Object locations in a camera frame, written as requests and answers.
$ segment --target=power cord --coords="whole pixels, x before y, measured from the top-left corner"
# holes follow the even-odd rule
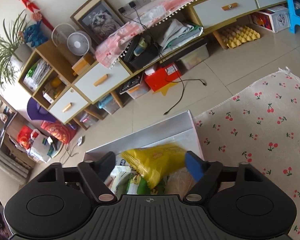
[[[140,16],[139,16],[139,14],[138,14],[138,11],[134,8],[134,7],[132,7],[134,10],[135,10],[135,12],[136,12],[136,14],[137,14],[137,16],[138,16],[138,20],[139,20],[139,22],[137,22],[137,21],[135,21],[135,20],[133,20],[133,19],[130,19],[130,18],[128,18],[128,17],[126,17],[125,15],[123,15],[122,14],[122,16],[123,17],[125,17],[125,18],[127,18],[127,19],[129,19],[129,20],[131,20],[131,21],[133,21],[133,22],[136,22],[136,23],[138,23],[138,24],[141,24],[141,26],[143,27],[143,29],[145,30],[145,31],[148,31],[149,32],[149,34],[150,34],[150,36],[151,36],[151,38],[154,40],[154,38],[153,38],[153,36],[152,36],[152,34],[151,34],[151,31],[141,22],[141,20],[140,20]],[[164,57],[164,55],[161,53],[161,51],[160,51],[160,48],[159,48],[159,46],[158,46],[158,44],[156,43],[156,42],[154,42],[154,45],[156,46],[156,48],[157,48],[157,50],[158,50],[158,55],[159,55],[159,59],[162,61],[162,64],[166,67],[166,64],[165,64],[165,61],[167,60],[165,57]],[[175,70],[175,71],[178,71],[178,69],[176,69],[176,67],[175,67],[175,65],[173,65],[173,69]],[[180,81],[169,81],[169,80],[167,80],[167,77],[168,77],[168,70],[166,70],[166,77],[165,77],[165,81],[167,81],[167,82],[169,82],[169,83],[182,83],[182,93],[181,93],[181,97],[180,97],[180,99],[177,101],[177,103],[175,103],[168,111],[166,111],[163,115],[167,115],[177,104],[179,104],[180,103],[180,101],[182,100],[182,98],[183,98],[183,94],[184,94],[184,92],[185,92],[185,84],[184,84],[184,81],[196,81],[196,80],[199,80],[204,86],[207,86],[207,84],[206,84],[206,82],[204,82],[202,79],[181,79],[181,77],[178,75],[178,78],[180,79]]]
[[[70,143],[67,143],[66,144],[66,152],[60,157],[60,160],[59,162],[61,163],[61,165],[64,165],[71,157],[79,154],[79,152],[76,152],[75,154],[72,154],[74,148],[76,147],[77,145],[75,144],[74,147],[72,148],[71,152],[69,152],[70,150]],[[64,162],[62,162],[61,160],[64,158],[64,156],[68,154],[68,157],[66,158],[66,160]]]

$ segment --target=cat picture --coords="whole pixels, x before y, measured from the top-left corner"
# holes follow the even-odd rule
[[[93,13],[90,19],[90,27],[94,34],[101,40],[105,40],[108,36],[120,28],[120,25],[106,11],[100,10]]]
[[[99,45],[124,22],[106,0],[88,0],[70,17],[91,38],[92,45]]]

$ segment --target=yellow egg carton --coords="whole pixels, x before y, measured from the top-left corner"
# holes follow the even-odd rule
[[[221,31],[221,34],[221,38],[223,39],[224,43],[231,49],[238,47],[247,41],[260,39],[260,34],[247,26],[233,26]]]

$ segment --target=cherry print rug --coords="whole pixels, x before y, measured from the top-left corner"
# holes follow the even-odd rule
[[[300,239],[300,78],[279,69],[194,118],[205,160],[249,162],[298,209],[289,235]]]

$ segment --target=rug fringe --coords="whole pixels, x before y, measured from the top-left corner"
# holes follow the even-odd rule
[[[249,87],[253,86],[253,85],[256,84],[257,82],[261,81],[262,79],[268,78],[268,77],[270,77],[271,75],[274,75],[274,74],[276,74],[276,73],[284,73],[285,75],[293,75],[293,74],[291,73],[290,69],[289,69],[287,66],[285,67],[285,69],[281,69],[281,68],[278,68],[278,69],[279,69],[279,70],[278,70],[277,72],[271,73],[271,74],[269,74],[269,75],[267,75],[267,76],[265,76],[265,77],[263,77],[263,78],[258,79],[257,81],[253,82],[251,85],[249,85],[248,87],[246,87],[244,90],[242,90],[242,91],[240,91],[239,93],[237,93],[237,94],[231,96],[230,98],[228,98],[226,101],[224,101],[224,102],[218,104],[217,106],[215,106],[215,107],[213,107],[213,108],[211,108],[211,109],[209,109],[209,110],[207,110],[207,111],[204,111],[203,113],[197,115],[197,116],[195,117],[195,119],[200,118],[200,117],[201,117],[202,115],[204,115],[205,113],[207,113],[207,112],[209,112],[209,111],[211,111],[211,110],[214,110],[214,109],[218,108],[219,106],[222,106],[224,103],[226,103],[226,102],[232,100],[232,97],[240,95],[240,94],[241,94],[242,92],[244,92],[246,89],[248,89]],[[298,80],[298,81],[300,82],[300,78],[298,78],[296,75],[293,75],[293,76],[295,77],[296,80]]]

